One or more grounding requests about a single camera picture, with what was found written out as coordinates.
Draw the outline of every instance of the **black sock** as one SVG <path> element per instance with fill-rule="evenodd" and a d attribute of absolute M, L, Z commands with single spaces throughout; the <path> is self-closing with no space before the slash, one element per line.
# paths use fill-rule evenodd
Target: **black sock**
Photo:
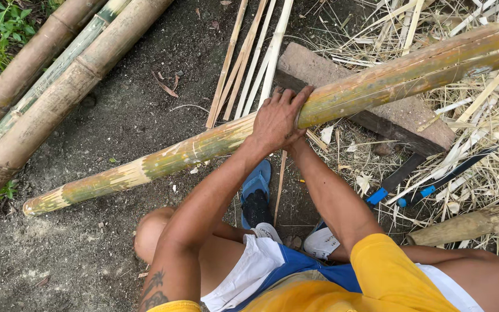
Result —
<path fill-rule="evenodd" d="M 262 222 L 273 224 L 273 215 L 269 211 L 267 196 L 260 189 L 247 196 L 246 202 L 242 205 L 242 214 L 252 228 Z"/>

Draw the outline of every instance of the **tattoo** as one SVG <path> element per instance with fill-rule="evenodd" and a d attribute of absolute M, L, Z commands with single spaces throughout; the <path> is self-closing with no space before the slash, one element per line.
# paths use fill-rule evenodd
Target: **tattoo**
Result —
<path fill-rule="evenodd" d="M 163 286 L 163 277 L 165 276 L 165 273 L 163 272 L 163 269 L 161 271 L 156 272 L 152 277 L 151 280 L 149 280 L 148 288 L 145 290 L 144 294 L 142 295 L 142 304 L 140 304 L 140 312 L 145 312 L 148 311 L 149 309 L 156 307 L 160 304 L 167 303 L 169 302 L 169 298 L 167 296 L 163 295 L 163 292 L 161 290 L 156 291 L 153 295 L 149 296 L 146 298 L 147 295 L 149 295 L 150 292 L 154 290 L 154 288 L 157 288 L 159 286 Z"/>

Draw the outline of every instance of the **knee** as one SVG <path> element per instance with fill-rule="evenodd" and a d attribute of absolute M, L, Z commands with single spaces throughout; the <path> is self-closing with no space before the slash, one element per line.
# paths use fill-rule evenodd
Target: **knee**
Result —
<path fill-rule="evenodd" d="M 173 207 L 159 208 L 145 215 L 138 223 L 134 238 L 134 250 L 136 255 L 146 263 L 151 264 L 153 261 L 159 236 L 161 236 L 161 232 L 174 211 Z"/>

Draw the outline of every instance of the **soil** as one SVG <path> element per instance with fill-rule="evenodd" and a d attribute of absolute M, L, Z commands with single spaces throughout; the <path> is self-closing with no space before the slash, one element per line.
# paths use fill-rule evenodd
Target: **soil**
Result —
<path fill-rule="evenodd" d="M 209 99 L 213 98 L 238 3 L 177 0 L 171 4 L 95 87 L 91 99 L 59 125 L 17 175 L 19 193 L 1 208 L 4 213 L 0 217 L 0 311 L 136 310 L 144 281 L 138 275 L 147 272 L 147 265 L 133 249 L 136 224 L 153 209 L 178 204 L 225 158 L 199 167 L 197 174 L 186 169 L 37 218 L 26 218 L 20 210 L 32 196 L 204 131 L 205 111 L 193 106 L 173 108 L 184 104 L 210 108 Z M 287 35 L 325 36 L 324 32 L 311 29 L 321 26 L 318 15 L 312 15 L 317 7 L 307 18 L 298 17 L 314 3 L 295 1 Z M 355 32 L 356 21 L 368 16 L 352 0 L 337 0 L 331 5 L 341 20 L 350 12 L 353 14 L 351 33 Z M 257 6 L 258 1 L 249 2 L 240 38 L 245 37 Z M 201 19 L 195 12 L 197 8 Z M 280 9 L 277 4 L 270 33 Z M 212 27 L 213 21 L 218 22 L 219 30 Z M 283 46 L 291 40 L 305 44 L 286 37 Z M 164 92 L 152 71 L 160 72 L 163 82 L 170 87 L 177 73 L 179 97 Z M 370 138 L 371 133 L 363 133 Z M 268 159 L 273 167 L 271 197 L 275 199 L 281 153 L 273 153 Z M 283 239 L 304 239 L 319 220 L 305 185 L 297 178 L 298 170 L 288 159 L 277 224 Z M 12 207 L 17 212 L 4 216 Z M 224 219 L 240 226 L 240 215 L 240 202 L 234 198 Z"/>

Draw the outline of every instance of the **shorts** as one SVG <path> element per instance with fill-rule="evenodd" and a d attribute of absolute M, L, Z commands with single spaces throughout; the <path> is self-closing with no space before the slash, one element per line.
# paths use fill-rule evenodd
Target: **shorts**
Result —
<path fill-rule="evenodd" d="M 268 237 L 245 235 L 246 249 L 220 285 L 201 298 L 211 312 L 237 312 L 276 282 L 310 270 L 347 291 L 361 293 L 351 264 L 327 266 Z M 461 312 L 483 312 L 461 286 L 432 265 L 416 264 Z"/>

